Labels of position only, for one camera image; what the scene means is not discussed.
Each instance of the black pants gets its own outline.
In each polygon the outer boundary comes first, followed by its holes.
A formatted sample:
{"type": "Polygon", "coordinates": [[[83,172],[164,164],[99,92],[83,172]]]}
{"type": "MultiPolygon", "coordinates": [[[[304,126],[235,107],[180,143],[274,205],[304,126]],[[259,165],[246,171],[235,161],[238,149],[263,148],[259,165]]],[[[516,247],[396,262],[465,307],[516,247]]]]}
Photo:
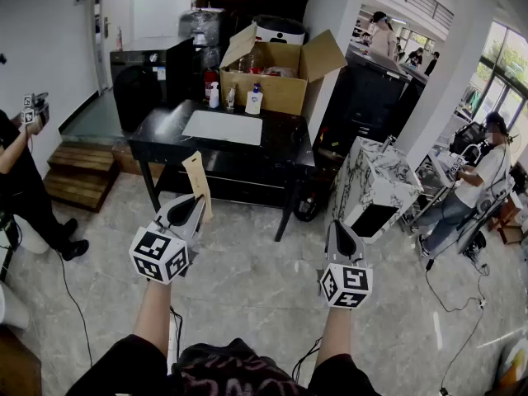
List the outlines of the black pants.
{"type": "Polygon", "coordinates": [[[15,193],[7,202],[10,211],[26,220],[53,249],[63,252],[69,245],[64,227],[55,218],[51,199],[42,181],[32,182],[30,191],[15,193]]]}

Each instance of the black shirt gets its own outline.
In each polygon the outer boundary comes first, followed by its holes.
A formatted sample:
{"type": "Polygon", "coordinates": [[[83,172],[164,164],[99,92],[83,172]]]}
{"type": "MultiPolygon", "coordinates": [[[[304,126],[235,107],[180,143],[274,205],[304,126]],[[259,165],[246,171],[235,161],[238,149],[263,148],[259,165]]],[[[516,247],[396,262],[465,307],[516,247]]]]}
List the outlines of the black shirt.
{"type": "MultiPolygon", "coordinates": [[[[0,145],[6,149],[19,134],[17,127],[9,120],[6,113],[0,110],[0,145]]],[[[0,173],[0,195],[8,198],[36,186],[35,181],[41,182],[40,174],[30,150],[25,147],[9,173],[6,175],[0,173]]]]}
{"type": "Polygon", "coordinates": [[[431,62],[429,63],[429,66],[427,66],[427,69],[426,69],[426,71],[425,71],[425,74],[426,74],[427,76],[429,76],[429,75],[431,74],[432,70],[435,68],[435,66],[436,66],[436,59],[433,59],[433,60],[431,60],[431,62]]]}
{"type": "Polygon", "coordinates": [[[241,339],[225,347],[194,345],[167,375],[167,360],[152,343],[130,335],[117,342],[68,391],[78,395],[231,396],[379,396],[350,355],[319,365],[307,389],[274,361],[258,356],[241,339]]]}
{"type": "Polygon", "coordinates": [[[422,64],[422,55],[418,54],[416,51],[411,51],[408,60],[412,66],[418,66],[419,64],[422,64]]]}

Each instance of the white bottle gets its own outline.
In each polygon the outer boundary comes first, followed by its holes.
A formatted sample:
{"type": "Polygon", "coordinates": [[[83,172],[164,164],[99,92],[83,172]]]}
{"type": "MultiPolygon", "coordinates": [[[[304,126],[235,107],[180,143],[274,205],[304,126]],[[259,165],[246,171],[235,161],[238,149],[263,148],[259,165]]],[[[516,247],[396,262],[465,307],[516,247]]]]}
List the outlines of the white bottle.
{"type": "Polygon", "coordinates": [[[261,112],[261,103],[264,94],[258,91],[260,86],[260,83],[256,83],[253,91],[247,93],[246,113],[250,115],[258,115],[261,112]]]}
{"type": "Polygon", "coordinates": [[[215,109],[219,104],[218,83],[211,83],[211,87],[213,87],[213,89],[211,89],[211,95],[209,97],[209,107],[215,109]]]}

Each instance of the black table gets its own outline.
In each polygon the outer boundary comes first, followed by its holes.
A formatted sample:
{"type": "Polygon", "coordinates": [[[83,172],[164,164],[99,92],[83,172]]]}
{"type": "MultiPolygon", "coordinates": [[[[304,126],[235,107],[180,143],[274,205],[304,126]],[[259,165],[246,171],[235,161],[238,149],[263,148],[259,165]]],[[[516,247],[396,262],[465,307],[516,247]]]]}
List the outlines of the black table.
{"type": "MultiPolygon", "coordinates": [[[[156,211],[159,192],[191,192],[182,161],[200,151],[211,197],[248,204],[281,207],[279,242],[293,211],[299,189],[314,171],[314,156],[304,117],[261,111],[261,144],[239,144],[182,134],[195,110],[210,109],[199,101],[185,100],[176,109],[151,111],[129,138],[139,161],[148,194],[156,211]],[[149,163],[166,167],[154,186],[149,163]]],[[[240,116],[249,116],[235,111],[240,116]]]]}

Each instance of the wooden stairs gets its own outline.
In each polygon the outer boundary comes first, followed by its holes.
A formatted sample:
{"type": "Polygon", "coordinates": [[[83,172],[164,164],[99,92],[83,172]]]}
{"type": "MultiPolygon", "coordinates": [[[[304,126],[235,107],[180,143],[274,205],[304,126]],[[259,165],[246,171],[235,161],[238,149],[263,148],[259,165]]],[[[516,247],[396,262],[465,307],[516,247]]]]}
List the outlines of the wooden stairs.
{"type": "Polygon", "coordinates": [[[53,200],[98,213],[119,167],[111,147],[62,143],[49,158],[44,185],[53,200]]]}

